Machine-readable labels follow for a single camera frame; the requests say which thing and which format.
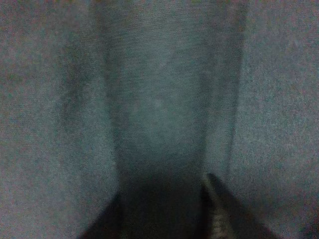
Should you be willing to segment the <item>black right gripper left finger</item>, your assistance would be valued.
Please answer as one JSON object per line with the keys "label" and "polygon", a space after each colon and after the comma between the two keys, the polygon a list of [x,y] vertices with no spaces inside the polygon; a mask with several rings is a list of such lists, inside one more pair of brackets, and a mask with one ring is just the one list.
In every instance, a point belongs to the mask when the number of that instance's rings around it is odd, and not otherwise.
{"label": "black right gripper left finger", "polygon": [[120,239],[122,233],[121,195],[116,194],[109,205],[78,239]]}

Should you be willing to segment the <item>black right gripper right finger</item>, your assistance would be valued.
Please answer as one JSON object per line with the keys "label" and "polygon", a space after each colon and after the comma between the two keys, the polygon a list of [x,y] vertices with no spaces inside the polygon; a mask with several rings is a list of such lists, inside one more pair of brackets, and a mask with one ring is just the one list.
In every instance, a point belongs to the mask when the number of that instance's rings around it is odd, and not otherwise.
{"label": "black right gripper right finger", "polygon": [[203,175],[207,239],[277,239],[213,174]]}

